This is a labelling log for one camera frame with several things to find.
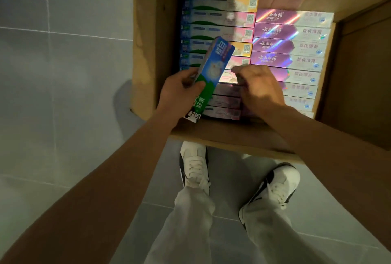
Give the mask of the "row of purple holographic boxes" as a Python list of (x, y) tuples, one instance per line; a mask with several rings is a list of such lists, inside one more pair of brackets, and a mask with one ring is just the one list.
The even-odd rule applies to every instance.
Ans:
[(285, 102), (315, 118), (335, 30), (334, 13), (259, 8), (251, 63), (267, 65)]

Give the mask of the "blue green toothpaste box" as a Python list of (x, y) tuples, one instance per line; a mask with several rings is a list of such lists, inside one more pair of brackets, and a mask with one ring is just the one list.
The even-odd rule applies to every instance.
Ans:
[(200, 120), (234, 50), (235, 47), (221, 36), (214, 38), (193, 82), (204, 82), (205, 86), (185, 115), (185, 119), (193, 123)]

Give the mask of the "large brown cardboard box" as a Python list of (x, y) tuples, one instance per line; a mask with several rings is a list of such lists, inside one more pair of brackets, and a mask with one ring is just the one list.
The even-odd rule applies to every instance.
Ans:
[[(387, 150), (391, 165), (391, 0), (259, 0), (261, 8), (334, 13), (315, 118)], [(134, 0), (131, 109), (151, 117), (177, 71), (179, 0)]]

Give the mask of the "person's right hand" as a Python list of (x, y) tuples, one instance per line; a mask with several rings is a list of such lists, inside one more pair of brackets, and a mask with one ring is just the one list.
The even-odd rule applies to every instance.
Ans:
[(243, 87), (241, 97), (246, 107), (266, 123), (286, 107), (282, 89), (267, 65), (254, 65), (254, 87)]

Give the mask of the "white black right sneaker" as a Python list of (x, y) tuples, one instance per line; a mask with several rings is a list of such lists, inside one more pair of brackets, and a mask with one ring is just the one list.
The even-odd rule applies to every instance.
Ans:
[(251, 199), (239, 210), (238, 216), (244, 229), (244, 211), (246, 207), (255, 206), (256, 201), (271, 202), (278, 210), (285, 210), (300, 182), (299, 171), (290, 163), (280, 163), (263, 178), (259, 188)]

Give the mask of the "light grey trousers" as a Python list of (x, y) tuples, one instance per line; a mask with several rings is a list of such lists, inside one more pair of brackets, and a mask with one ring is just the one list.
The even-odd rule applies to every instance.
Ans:
[[(244, 207), (244, 225), (266, 264), (337, 264), (291, 227), (281, 206), (266, 196)], [(212, 264), (210, 229), (215, 205), (200, 188), (184, 187), (144, 264)]]

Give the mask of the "person's right forearm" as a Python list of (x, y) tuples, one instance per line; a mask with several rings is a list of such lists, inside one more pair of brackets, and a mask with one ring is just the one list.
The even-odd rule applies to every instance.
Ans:
[(335, 199), (391, 252), (391, 152), (287, 106), (265, 105), (260, 116)]

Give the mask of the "white left sneaker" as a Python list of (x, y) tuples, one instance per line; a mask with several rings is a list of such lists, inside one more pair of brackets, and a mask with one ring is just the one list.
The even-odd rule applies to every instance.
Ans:
[(208, 151), (205, 145), (184, 141), (180, 149), (179, 167), (184, 187), (201, 189), (210, 195)]

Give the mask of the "row of white toothpaste boxes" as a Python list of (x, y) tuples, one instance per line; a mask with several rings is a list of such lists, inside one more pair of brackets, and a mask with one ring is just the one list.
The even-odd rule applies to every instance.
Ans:
[[(179, 69), (198, 71), (212, 41), (221, 36), (235, 50), (218, 84), (234, 84), (235, 80), (226, 76), (234, 66), (250, 64), (258, 0), (181, 0), (181, 7)], [(228, 106), (214, 103), (212, 97), (203, 112), (208, 117), (213, 114), (206, 112), (209, 106)]]

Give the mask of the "person's left forearm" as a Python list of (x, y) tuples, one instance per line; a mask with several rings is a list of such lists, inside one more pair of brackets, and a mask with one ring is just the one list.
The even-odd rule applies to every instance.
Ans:
[(188, 109), (157, 108), (117, 151), (37, 219), (0, 264), (108, 264), (145, 196), (171, 131)]

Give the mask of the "person's left hand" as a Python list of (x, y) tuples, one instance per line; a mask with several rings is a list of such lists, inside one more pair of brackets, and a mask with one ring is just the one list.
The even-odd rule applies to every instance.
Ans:
[(164, 82), (156, 114), (170, 128), (174, 128), (193, 106), (196, 98), (188, 98), (185, 88), (193, 84), (192, 77), (196, 73), (196, 69), (185, 69), (169, 76)]

